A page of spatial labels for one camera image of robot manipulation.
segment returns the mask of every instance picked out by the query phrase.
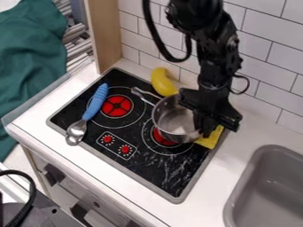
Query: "toy stove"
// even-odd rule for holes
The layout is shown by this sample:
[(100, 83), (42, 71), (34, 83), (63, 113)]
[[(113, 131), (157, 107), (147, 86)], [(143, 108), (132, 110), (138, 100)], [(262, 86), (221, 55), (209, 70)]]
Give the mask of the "toy stove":
[(130, 91), (136, 86), (156, 94), (148, 82), (113, 69), (51, 116), (48, 124), (65, 135), (69, 125), (81, 119), (103, 82), (110, 86), (107, 100), (88, 122), (80, 146), (165, 199), (184, 201), (214, 151), (196, 144), (176, 144), (160, 135), (152, 123), (152, 107)]

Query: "stove control knob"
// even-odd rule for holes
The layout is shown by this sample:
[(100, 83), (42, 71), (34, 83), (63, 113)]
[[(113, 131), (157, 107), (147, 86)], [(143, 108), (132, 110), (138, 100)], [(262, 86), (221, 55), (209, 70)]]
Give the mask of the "stove control knob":
[(111, 135), (105, 135), (102, 138), (102, 142), (106, 145), (112, 145), (114, 142), (114, 137)]
[(131, 152), (131, 148), (129, 145), (123, 145), (120, 150), (122, 151), (122, 153), (129, 153)]
[(113, 139), (112, 139), (111, 136), (105, 136), (104, 141), (105, 141), (106, 143), (111, 143), (111, 142), (113, 141)]

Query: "yellow object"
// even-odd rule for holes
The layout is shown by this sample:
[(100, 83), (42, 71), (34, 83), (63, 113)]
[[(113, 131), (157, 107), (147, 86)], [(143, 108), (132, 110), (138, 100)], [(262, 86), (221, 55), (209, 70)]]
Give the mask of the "yellow object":
[[(157, 67), (151, 72), (151, 85), (161, 96), (171, 96), (177, 94), (179, 91), (172, 82), (168, 79), (168, 71), (164, 67)], [(215, 131), (212, 132), (209, 138), (201, 137), (195, 144), (202, 145), (208, 149), (214, 149), (219, 138), (224, 130), (222, 125), (219, 125)]]
[(210, 135), (209, 138), (201, 137), (200, 139), (195, 141), (195, 144), (202, 145), (209, 149), (214, 149), (218, 143), (218, 140), (219, 140), (223, 130), (224, 130), (224, 127), (222, 125), (218, 125), (217, 129), (212, 132), (212, 134)]
[(168, 79), (169, 72), (164, 67), (157, 67), (151, 72), (151, 84), (152, 87), (161, 96), (171, 96), (178, 94), (178, 89)]

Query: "white brick tile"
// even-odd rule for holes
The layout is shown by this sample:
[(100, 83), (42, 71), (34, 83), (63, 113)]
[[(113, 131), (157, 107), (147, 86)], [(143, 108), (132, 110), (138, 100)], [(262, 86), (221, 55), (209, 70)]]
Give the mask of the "white brick tile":
[(127, 46), (133, 47), (140, 51), (147, 52), (155, 57), (159, 56), (159, 51), (153, 40), (143, 37), (141, 35), (129, 32), (125, 29), (121, 29), (122, 43)]
[(224, 4), (224, 10), (230, 14), (235, 22), (237, 29), (241, 29), (245, 16), (245, 8), (234, 4)]
[(288, 20), (303, 23), (303, 1), (302, 0), (287, 0), (283, 17)]
[[(177, 49), (171, 48), (169, 46), (167, 46), (168, 51), (171, 52), (171, 54), (173, 56), (175, 56), (176, 58), (184, 58), (185, 53), (182, 51), (178, 51)], [(175, 64), (179, 67), (182, 67), (184, 69), (187, 69), (189, 71), (191, 71), (192, 73), (195, 74), (199, 74), (200, 73), (200, 65), (198, 63), (198, 59), (195, 56), (190, 56), (189, 59), (187, 59), (186, 61), (182, 62), (182, 63), (172, 63)]]
[(140, 52), (140, 64), (144, 67), (154, 69), (156, 67), (164, 67), (169, 71), (169, 75), (176, 81), (179, 81), (180, 67), (174, 66), (164, 60), (154, 58), (151, 55)]
[(191, 86), (193, 89), (198, 89), (198, 75), (183, 68), (181, 68), (180, 82)]
[(154, 2), (155, 4), (162, 4), (162, 5), (168, 5), (170, 0), (151, 0), (151, 2)]
[[(163, 43), (175, 47), (179, 50), (182, 48), (183, 35), (181, 32), (161, 25), (156, 25), (156, 28), (158, 29), (159, 35), (162, 38)], [(152, 35), (145, 23), (145, 20), (141, 18), (139, 19), (139, 33), (140, 35), (152, 38)]]
[(280, 16), (285, 0), (225, 0), (232, 4), (239, 4), (256, 11)]
[[(144, 17), (142, 0), (119, 0), (119, 9), (141, 18)], [(156, 23), (159, 23), (159, 10), (160, 6), (158, 4), (151, 3), (151, 15)]]
[(125, 12), (120, 12), (120, 26), (132, 31), (138, 32), (138, 19), (137, 17)]
[(239, 51), (256, 59), (266, 60), (271, 42), (254, 35), (237, 32), (240, 39)]
[(303, 117), (296, 114), (283, 110), (278, 124), (303, 134)]
[(292, 92), (295, 94), (298, 94), (300, 96), (303, 96), (303, 76), (298, 75), (297, 80), (292, 88)]
[(303, 25), (248, 10), (243, 30), (303, 50)]
[[(249, 79), (251, 85), (250, 85), (248, 91), (246, 92), (246, 94), (254, 96), (254, 94), (258, 88), (258, 81), (253, 78), (248, 78), (248, 79)], [(235, 77), (232, 81), (231, 88), (238, 90), (238, 91), (242, 91), (246, 88), (246, 86), (247, 86), (246, 80)]]
[(241, 109), (244, 109), (272, 122), (276, 122), (281, 113), (280, 108), (245, 94), (240, 96), (230, 95), (229, 100), (240, 113)]
[(274, 43), (268, 62), (303, 74), (303, 51)]
[(296, 74), (245, 55), (241, 57), (244, 59), (244, 62), (242, 64), (243, 68), (239, 70), (239, 73), (246, 74), (252, 78), (270, 83), (285, 90), (291, 89)]
[(139, 51), (127, 45), (122, 45), (123, 58), (139, 63)]
[(165, 9), (166, 7), (165, 6), (161, 6), (161, 19), (160, 19), (160, 23), (161, 25), (164, 25), (166, 27), (170, 27), (170, 28), (173, 28), (175, 29), (171, 23), (168, 22), (167, 20), (167, 14), (165, 13)]
[(285, 110), (303, 115), (303, 97), (291, 94), (288, 91), (280, 90), (262, 82), (256, 97)]

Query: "spoon handle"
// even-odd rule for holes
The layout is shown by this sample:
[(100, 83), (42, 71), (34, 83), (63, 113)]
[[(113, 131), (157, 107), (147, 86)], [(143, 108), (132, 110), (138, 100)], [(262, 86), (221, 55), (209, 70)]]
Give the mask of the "spoon handle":
[(102, 104), (105, 102), (107, 93), (108, 93), (108, 85), (107, 83), (103, 83), (98, 87), (97, 91), (93, 96), (93, 99), (89, 104), (89, 108), (85, 111), (84, 115), (82, 116), (83, 120), (89, 121), (96, 115), (96, 113), (101, 108)]

